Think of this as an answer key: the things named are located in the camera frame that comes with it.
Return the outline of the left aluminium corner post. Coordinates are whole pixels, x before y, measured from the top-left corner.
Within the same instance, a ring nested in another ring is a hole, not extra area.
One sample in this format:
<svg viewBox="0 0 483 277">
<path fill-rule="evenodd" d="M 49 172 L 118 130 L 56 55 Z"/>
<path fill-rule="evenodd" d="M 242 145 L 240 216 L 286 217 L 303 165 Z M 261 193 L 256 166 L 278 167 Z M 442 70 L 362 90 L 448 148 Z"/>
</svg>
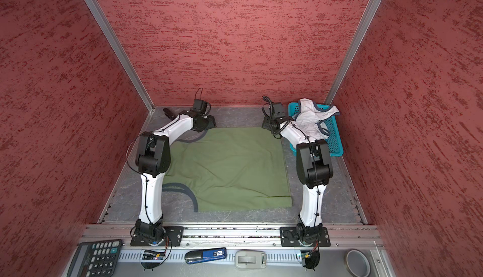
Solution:
<svg viewBox="0 0 483 277">
<path fill-rule="evenodd" d="M 84 2 L 88 6 L 89 11 L 91 12 L 95 21 L 97 22 L 98 26 L 103 32 L 105 38 L 107 39 L 109 45 L 114 51 L 114 54 L 116 55 L 117 59 L 122 65 L 124 71 L 127 73 L 128 77 L 130 78 L 135 90 L 137 91 L 139 97 L 141 97 L 144 105 L 146 106 L 146 108 L 150 113 L 154 112 L 155 105 L 151 97 L 149 96 L 147 90 L 145 89 L 144 85 L 142 84 L 142 81 L 138 73 L 136 72 L 131 61 L 129 60 L 127 53 L 125 52 L 121 42 L 116 36 L 113 30 L 113 27 L 109 23 L 98 0 L 84 0 Z"/>
</svg>

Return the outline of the aluminium corner post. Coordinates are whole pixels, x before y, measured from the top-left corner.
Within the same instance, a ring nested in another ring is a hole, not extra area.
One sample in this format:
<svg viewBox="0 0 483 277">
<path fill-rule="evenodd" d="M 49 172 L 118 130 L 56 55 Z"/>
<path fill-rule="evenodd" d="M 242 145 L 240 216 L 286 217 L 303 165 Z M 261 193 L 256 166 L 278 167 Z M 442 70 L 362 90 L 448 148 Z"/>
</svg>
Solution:
<svg viewBox="0 0 483 277">
<path fill-rule="evenodd" d="M 137 91 L 139 97 L 141 97 L 144 105 L 146 106 L 146 108 L 150 113 L 154 112 L 155 105 L 151 97 L 149 96 L 147 90 L 145 89 L 144 85 L 142 84 L 142 81 L 138 73 L 136 72 L 131 61 L 129 60 L 127 53 L 125 52 L 121 42 L 116 36 L 113 30 L 113 27 L 109 23 L 98 0 L 84 0 L 84 2 L 88 6 L 89 11 L 91 12 L 95 21 L 97 22 L 98 26 L 103 32 L 105 38 L 107 39 L 109 45 L 114 51 L 114 54 L 116 55 L 117 59 L 122 65 L 124 71 L 127 73 L 128 77 L 130 78 L 135 90 Z"/>
<path fill-rule="evenodd" d="M 348 70 L 354 60 L 357 51 L 366 36 L 367 30 L 369 29 L 376 12 L 381 5 L 382 0 L 369 0 L 367 6 L 363 12 L 363 15 L 357 25 L 356 31 L 353 38 L 348 46 L 347 52 L 342 60 L 340 68 L 335 76 L 333 84 L 329 89 L 327 97 L 325 98 L 324 104 L 330 105 L 333 103 L 339 88 L 341 87 Z"/>
</svg>

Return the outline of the black calculator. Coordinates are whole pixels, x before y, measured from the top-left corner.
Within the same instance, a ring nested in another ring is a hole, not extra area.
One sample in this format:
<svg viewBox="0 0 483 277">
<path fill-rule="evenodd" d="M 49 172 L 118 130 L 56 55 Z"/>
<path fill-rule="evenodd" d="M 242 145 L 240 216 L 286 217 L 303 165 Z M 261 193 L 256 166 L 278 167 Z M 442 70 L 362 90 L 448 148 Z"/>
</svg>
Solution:
<svg viewBox="0 0 483 277">
<path fill-rule="evenodd" d="M 113 276 L 122 246 L 121 239 L 79 244 L 67 276 Z"/>
</svg>

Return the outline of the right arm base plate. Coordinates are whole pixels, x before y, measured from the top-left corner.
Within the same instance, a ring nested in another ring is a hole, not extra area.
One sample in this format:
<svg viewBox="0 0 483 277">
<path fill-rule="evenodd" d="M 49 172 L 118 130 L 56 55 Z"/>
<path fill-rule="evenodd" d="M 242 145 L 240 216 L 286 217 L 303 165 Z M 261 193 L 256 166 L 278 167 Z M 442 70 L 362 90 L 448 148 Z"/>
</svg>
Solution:
<svg viewBox="0 0 483 277">
<path fill-rule="evenodd" d="M 280 227 L 279 233 L 282 247 L 314 248 L 316 241 L 320 248 L 331 246 L 328 230 L 325 227 L 319 227 L 315 233 L 309 231 L 309 236 L 306 236 L 305 240 L 301 239 L 301 231 L 296 227 Z"/>
</svg>

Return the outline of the right aluminium corner post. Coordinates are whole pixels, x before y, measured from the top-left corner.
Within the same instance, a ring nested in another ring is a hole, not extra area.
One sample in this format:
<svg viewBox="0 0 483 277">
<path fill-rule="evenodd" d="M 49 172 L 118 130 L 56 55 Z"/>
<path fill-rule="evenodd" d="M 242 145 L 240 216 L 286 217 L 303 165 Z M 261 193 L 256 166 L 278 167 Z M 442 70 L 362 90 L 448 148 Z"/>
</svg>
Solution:
<svg viewBox="0 0 483 277">
<path fill-rule="evenodd" d="M 329 89 L 327 97 L 325 98 L 324 104 L 330 105 L 333 103 L 339 88 L 341 87 L 348 70 L 354 60 L 357 51 L 366 36 L 367 30 L 369 29 L 376 12 L 381 5 L 382 0 L 369 0 L 367 6 L 363 12 L 363 15 L 357 25 L 356 31 L 353 38 L 348 46 L 347 52 L 342 60 L 340 68 L 335 76 L 333 84 Z"/>
</svg>

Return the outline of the teal plastic basket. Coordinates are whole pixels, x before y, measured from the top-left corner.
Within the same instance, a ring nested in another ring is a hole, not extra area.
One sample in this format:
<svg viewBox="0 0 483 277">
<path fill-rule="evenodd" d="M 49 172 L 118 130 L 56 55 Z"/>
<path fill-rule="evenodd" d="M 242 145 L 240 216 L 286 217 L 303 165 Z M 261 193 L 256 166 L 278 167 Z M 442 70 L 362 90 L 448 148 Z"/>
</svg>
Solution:
<svg viewBox="0 0 483 277">
<path fill-rule="evenodd" d="M 300 107 L 297 102 L 292 102 L 288 104 L 288 115 L 290 117 L 295 118 L 299 112 L 300 112 Z M 337 126 L 337 121 L 335 116 L 332 116 L 331 118 L 324 120 L 324 123 L 327 126 L 327 130 L 330 133 L 329 137 L 327 138 L 330 155 L 332 157 L 342 156 L 343 146 L 342 146 L 342 141 L 338 131 L 338 126 Z"/>
</svg>

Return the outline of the small circuit board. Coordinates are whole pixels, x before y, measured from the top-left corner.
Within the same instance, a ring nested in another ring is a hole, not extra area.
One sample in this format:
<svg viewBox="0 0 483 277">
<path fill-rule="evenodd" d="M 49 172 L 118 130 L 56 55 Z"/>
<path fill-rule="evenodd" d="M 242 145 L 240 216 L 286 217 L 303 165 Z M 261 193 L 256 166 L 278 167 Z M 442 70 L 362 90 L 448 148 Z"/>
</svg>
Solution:
<svg viewBox="0 0 483 277">
<path fill-rule="evenodd" d="M 309 259 L 312 257 L 313 252 L 312 251 L 301 251 L 300 253 L 300 258 L 301 259 Z"/>
<path fill-rule="evenodd" d="M 142 253 L 142 262 L 160 262 L 164 260 L 165 255 L 166 252 L 144 250 L 144 252 Z"/>
</svg>

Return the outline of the white grey-trimmed tank top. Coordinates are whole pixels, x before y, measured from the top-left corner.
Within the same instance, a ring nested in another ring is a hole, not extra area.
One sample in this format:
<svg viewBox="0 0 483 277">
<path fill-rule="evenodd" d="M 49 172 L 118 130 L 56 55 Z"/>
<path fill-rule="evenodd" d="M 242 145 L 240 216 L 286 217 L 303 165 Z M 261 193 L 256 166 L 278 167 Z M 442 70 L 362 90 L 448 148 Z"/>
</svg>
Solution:
<svg viewBox="0 0 483 277">
<path fill-rule="evenodd" d="M 296 127 L 308 137 L 310 142 L 328 139 L 333 131 L 329 128 L 326 120 L 337 116 L 340 111 L 336 106 L 323 109 L 311 99 L 300 99 L 298 102 L 299 113 L 296 115 Z"/>
</svg>

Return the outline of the olive green tank top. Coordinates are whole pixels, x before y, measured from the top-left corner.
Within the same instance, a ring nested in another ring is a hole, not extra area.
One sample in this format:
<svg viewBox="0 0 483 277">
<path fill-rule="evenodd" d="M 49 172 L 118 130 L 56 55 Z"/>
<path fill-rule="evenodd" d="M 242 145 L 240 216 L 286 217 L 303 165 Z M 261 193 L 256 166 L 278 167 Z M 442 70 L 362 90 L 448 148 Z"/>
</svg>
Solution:
<svg viewBox="0 0 483 277">
<path fill-rule="evenodd" d="M 186 186 L 200 212 L 293 205 L 283 145 L 262 128 L 214 128 L 195 142 L 176 141 L 164 184 Z"/>
</svg>

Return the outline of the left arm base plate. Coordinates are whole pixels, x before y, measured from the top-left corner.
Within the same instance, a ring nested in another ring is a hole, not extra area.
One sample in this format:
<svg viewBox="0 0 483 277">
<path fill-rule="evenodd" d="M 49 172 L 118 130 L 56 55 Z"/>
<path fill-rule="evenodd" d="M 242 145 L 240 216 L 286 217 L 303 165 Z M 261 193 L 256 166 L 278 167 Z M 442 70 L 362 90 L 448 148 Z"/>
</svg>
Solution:
<svg viewBox="0 0 483 277">
<path fill-rule="evenodd" d="M 130 245 L 150 248 L 178 247 L 181 244 L 183 231 L 183 227 L 163 227 L 162 234 L 157 239 L 150 239 L 143 236 L 138 227 L 134 227 L 131 232 Z"/>
</svg>

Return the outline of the aluminium front rail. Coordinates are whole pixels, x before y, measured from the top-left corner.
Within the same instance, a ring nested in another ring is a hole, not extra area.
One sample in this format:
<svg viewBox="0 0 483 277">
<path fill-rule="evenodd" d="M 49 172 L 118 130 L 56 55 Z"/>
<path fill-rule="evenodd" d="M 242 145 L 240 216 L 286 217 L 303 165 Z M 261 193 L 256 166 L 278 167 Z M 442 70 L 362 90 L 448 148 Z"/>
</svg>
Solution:
<svg viewBox="0 0 483 277">
<path fill-rule="evenodd" d="M 176 249 L 290 249 L 280 243 L 280 224 L 171 224 L 165 227 L 183 227 L 181 244 Z M 121 239 L 130 246 L 133 222 L 117 222 L 87 225 L 79 242 Z M 378 227 L 375 225 L 331 225 L 325 226 L 331 246 L 323 249 L 367 249 L 384 250 Z"/>
</svg>

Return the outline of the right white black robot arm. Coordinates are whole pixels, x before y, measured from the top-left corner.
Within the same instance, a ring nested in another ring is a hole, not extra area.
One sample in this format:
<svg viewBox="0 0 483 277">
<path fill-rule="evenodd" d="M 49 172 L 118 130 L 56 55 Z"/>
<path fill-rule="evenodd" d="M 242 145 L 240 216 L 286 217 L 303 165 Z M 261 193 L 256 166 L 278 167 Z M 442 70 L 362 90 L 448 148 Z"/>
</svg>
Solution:
<svg viewBox="0 0 483 277">
<path fill-rule="evenodd" d="M 332 160 L 327 141 L 310 136 L 309 131 L 287 116 L 280 102 L 263 96 L 262 128 L 275 138 L 285 138 L 296 148 L 296 172 L 303 185 L 303 204 L 299 213 L 297 240 L 311 246 L 324 237 L 321 208 L 323 194 L 333 176 Z"/>
</svg>

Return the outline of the grey tape roll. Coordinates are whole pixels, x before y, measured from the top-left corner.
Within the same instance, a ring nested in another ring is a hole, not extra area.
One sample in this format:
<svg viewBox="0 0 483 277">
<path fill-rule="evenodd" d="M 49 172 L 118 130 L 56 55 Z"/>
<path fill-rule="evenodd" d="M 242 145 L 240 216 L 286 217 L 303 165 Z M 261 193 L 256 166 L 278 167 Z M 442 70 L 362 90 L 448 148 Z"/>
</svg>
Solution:
<svg viewBox="0 0 483 277">
<path fill-rule="evenodd" d="M 367 256 L 360 250 L 351 249 L 345 253 L 344 263 L 347 271 L 353 277 L 369 277 L 371 264 Z"/>
</svg>

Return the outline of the right small circuit board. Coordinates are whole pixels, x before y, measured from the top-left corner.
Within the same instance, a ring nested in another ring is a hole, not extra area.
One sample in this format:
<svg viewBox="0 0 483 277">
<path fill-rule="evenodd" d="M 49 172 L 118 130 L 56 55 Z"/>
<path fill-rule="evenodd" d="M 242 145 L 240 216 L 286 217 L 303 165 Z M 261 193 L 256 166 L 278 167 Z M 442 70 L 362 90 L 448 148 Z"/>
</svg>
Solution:
<svg viewBox="0 0 483 277">
<path fill-rule="evenodd" d="M 309 259 L 312 257 L 313 252 L 312 251 L 301 251 L 300 253 L 300 258 L 301 259 Z"/>
</svg>

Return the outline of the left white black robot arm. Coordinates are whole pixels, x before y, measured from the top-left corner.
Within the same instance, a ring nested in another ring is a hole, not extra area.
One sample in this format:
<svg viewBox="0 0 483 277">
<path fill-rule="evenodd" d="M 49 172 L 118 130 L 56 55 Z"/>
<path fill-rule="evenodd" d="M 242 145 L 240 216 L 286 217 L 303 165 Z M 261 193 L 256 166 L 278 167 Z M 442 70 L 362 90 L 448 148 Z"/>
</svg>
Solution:
<svg viewBox="0 0 483 277">
<path fill-rule="evenodd" d="M 211 105 L 197 98 L 189 110 L 177 115 L 165 108 L 163 112 L 171 121 L 138 137 L 135 164 L 142 179 L 142 205 L 134 234 L 150 246 L 167 244 L 169 240 L 163 227 L 161 202 L 164 176 L 172 162 L 171 145 L 190 130 L 205 133 L 215 128 L 215 117 L 210 115 L 210 111 Z"/>
</svg>

